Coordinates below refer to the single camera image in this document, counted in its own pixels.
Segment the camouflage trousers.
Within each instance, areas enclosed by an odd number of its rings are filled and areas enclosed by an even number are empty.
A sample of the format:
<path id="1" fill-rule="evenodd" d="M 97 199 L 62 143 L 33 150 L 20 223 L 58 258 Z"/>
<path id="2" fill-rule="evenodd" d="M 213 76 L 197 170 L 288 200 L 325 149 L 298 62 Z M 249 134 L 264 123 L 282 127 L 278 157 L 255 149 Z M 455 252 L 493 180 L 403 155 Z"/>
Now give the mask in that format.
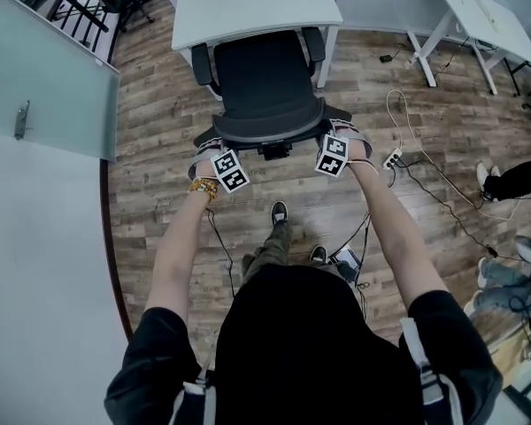
<path id="1" fill-rule="evenodd" d="M 265 242 L 253 254 L 246 254 L 243 257 L 242 285 L 247 283 L 265 265 L 287 266 L 289 264 L 291 237 L 291 226 L 288 221 L 273 226 L 273 230 Z M 326 264 L 311 263 L 309 261 L 308 266 L 342 278 L 336 266 L 330 264 L 328 261 Z"/>

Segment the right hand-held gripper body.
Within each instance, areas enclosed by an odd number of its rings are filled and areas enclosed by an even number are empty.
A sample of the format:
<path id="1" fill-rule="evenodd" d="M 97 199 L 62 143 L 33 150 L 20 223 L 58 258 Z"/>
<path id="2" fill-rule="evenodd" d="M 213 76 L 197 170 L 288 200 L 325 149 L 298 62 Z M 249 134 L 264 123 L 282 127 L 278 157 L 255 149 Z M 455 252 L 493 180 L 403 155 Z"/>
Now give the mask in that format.
<path id="1" fill-rule="evenodd" d="M 351 142 L 358 142 L 363 146 L 365 153 L 363 158 L 350 153 Z M 373 146 L 359 132 L 351 131 L 345 134 L 329 132 L 319 139 L 319 151 L 314 170 L 337 178 L 346 166 L 365 163 L 370 159 L 372 153 Z"/>

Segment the light wooden table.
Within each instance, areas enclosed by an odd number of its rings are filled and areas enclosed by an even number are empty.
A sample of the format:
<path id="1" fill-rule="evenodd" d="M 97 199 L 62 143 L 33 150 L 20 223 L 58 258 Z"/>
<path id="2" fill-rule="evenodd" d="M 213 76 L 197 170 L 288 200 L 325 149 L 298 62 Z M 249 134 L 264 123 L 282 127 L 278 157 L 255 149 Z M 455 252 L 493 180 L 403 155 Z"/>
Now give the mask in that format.
<path id="1" fill-rule="evenodd" d="M 528 364 L 531 352 L 531 326 L 526 312 L 491 308 L 472 310 L 468 317 L 488 347 L 496 368 L 503 377 L 503 388 L 517 380 Z"/>

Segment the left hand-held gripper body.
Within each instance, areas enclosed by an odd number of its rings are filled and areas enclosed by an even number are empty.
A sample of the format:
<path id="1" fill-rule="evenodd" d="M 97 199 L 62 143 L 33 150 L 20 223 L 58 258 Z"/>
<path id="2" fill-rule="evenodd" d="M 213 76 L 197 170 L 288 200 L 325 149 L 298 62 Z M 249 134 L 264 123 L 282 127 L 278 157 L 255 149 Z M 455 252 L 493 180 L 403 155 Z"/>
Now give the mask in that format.
<path id="1" fill-rule="evenodd" d="M 188 178 L 190 180 L 196 178 L 197 165 L 200 162 L 209 160 L 213 171 L 211 179 L 217 180 L 227 193 L 233 193 L 250 184 L 250 179 L 242 168 L 236 152 L 228 149 L 225 143 L 222 152 L 208 150 L 199 154 L 197 151 L 188 170 Z"/>

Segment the black mesh office chair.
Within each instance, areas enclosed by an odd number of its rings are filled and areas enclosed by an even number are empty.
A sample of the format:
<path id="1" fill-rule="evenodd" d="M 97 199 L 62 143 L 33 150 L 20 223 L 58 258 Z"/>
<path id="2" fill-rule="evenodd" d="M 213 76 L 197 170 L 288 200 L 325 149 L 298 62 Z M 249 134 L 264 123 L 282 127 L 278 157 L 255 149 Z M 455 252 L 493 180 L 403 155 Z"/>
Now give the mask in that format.
<path id="1" fill-rule="evenodd" d="M 312 76 L 326 56 L 316 27 L 285 30 L 191 50 L 196 81 L 222 99 L 224 110 L 199 135 L 198 148 L 221 137 L 236 152 L 255 150 L 266 160 L 285 158 L 294 143 L 319 140 L 330 120 L 350 113 L 313 92 Z"/>

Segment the white height-adjustable desk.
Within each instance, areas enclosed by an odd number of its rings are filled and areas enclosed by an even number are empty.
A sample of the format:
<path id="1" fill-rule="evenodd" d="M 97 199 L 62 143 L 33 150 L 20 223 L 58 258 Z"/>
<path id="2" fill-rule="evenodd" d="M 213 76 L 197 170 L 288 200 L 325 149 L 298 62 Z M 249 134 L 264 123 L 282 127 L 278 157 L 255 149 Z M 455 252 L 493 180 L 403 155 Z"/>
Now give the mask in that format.
<path id="1" fill-rule="evenodd" d="M 464 33 L 463 44 L 473 50 L 491 95 L 495 96 L 497 89 L 490 70 L 500 61 L 513 55 L 531 66 L 531 40 L 512 11 L 494 0 L 443 1 L 447 10 L 424 44 L 419 43 L 414 32 L 406 32 L 413 53 L 405 65 L 420 64 L 430 88 L 437 83 L 427 58 L 452 25 Z"/>

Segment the black screen device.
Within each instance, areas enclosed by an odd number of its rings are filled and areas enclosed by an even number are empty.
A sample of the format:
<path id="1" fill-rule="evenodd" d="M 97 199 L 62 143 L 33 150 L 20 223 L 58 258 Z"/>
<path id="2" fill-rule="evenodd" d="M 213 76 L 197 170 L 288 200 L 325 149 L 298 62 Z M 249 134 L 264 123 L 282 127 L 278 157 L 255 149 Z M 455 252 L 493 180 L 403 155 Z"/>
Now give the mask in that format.
<path id="1" fill-rule="evenodd" d="M 362 263 L 348 244 L 330 255 L 328 259 L 336 266 L 338 273 L 347 283 L 358 281 Z"/>

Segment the person's black shirt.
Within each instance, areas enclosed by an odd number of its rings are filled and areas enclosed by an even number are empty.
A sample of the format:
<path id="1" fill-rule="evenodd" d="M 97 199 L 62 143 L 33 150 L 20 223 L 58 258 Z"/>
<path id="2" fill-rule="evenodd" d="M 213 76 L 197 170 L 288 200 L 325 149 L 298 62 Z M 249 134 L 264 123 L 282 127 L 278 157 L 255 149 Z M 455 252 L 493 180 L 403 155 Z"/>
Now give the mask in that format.
<path id="1" fill-rule="evenodd" d="M 114 425 L 169 425 L 200 366 L 184 320 L 145 311 L 104 406 Z M 347 283 L 313 267 L 268 265 L 220 328 L 216 425 L 424 425 L 419 371 L 405 343 L 366 325 Z"/>

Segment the person's right hand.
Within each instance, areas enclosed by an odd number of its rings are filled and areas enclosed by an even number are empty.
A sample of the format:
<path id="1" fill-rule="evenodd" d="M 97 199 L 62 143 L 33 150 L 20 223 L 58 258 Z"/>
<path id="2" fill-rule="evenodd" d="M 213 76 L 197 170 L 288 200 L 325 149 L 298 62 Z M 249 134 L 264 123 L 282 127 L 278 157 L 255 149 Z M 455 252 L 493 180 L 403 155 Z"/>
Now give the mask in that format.
<path id="1" fill-rule="evenodd" d="M 348 140 L 348 160 L 356 161 L 369 159 L 372 146 L 367 138 L 349 121 L 330 120 L 335 136 Z"/>

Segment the black metal railing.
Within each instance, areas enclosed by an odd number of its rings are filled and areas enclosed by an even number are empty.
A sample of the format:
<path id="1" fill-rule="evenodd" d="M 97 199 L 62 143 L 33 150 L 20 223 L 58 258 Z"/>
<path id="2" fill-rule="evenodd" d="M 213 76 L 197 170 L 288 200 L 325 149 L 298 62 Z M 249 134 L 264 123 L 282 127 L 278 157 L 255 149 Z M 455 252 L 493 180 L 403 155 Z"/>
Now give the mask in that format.
<path id="1" fill-rule="evenodd" d="M 100 0 L 21 0 L 88 50 L 111 32 L 109 16 Z"/>

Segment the white office desk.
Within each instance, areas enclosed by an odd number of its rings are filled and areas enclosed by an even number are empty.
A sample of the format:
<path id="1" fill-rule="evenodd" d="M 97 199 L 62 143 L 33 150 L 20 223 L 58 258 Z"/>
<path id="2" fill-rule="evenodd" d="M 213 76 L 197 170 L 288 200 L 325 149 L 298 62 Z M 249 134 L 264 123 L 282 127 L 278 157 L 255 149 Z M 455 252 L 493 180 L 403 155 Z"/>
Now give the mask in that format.
<path id="1" fill-rule="evenodd" d="M 189 63 L 191 48 L 301 27 L 324 28 L 326 56 L 315 74 L 325 87 L 343 18 L 335 0 L 177 0 L 172 49 Z"/>

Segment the frosted glass door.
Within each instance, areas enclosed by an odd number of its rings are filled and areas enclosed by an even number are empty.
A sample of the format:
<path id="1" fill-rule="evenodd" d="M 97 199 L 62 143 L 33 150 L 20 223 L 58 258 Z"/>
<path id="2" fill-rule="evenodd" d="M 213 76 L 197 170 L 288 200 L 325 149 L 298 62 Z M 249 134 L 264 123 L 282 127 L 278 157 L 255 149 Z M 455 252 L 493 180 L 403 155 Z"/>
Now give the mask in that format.
<path id="1" fill-rule="evenodd" d="M 0 0 L 0 135 L 113 161 L 119 73 L 18 0 Z"/>

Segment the person's left hand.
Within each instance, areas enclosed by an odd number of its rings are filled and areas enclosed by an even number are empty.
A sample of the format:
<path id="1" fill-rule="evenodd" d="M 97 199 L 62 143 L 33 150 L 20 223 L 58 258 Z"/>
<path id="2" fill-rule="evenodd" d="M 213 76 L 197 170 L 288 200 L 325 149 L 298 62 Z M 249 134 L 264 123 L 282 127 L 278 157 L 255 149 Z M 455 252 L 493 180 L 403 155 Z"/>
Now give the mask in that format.
<path id="1" fill-rule="evenodd" d="M 209 139 L 209 140 L 203 142 L 198 147 L 198 151 L 197 152 L 199 154 L 201 154 L 201 153 L 203 153 L 205 151 L 208 151 L 208 150 L 214 150 L 214 151 L 222 152 L 223 148 L 224 148 L 223 139 L 221 137 L 213 137 L 212 139 Z"/>

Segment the person's right forearm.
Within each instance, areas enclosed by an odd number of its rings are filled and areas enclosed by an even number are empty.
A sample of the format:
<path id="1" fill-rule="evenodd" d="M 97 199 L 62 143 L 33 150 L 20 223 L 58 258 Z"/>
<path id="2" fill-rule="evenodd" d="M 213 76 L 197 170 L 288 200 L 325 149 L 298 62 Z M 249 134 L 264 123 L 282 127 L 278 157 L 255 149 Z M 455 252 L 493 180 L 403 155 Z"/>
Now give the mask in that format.
<path id="1" fill-rule="evenodd" d="M 428 256 L 418 226 L 376 169 L 362 161 L 350 165 L 366 198 L 374 231 L 406 307 L 430 291 L 447 287 Z"/>

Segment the person's left forearm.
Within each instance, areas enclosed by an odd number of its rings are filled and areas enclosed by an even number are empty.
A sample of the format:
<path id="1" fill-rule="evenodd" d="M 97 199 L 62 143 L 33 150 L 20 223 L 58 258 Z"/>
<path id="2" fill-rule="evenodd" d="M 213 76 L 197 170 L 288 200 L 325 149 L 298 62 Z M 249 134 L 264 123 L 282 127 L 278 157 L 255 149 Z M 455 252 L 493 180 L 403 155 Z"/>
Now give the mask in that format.
<path id="1" fill-rule="evenodd" d="M 204 212 L 216 190 L 207 184 L 189 191 L 174 214 L 156 252 L 146 308 L 165 308 L 184 322 L 189 315 L 189 285 L 199 247 Z"/>

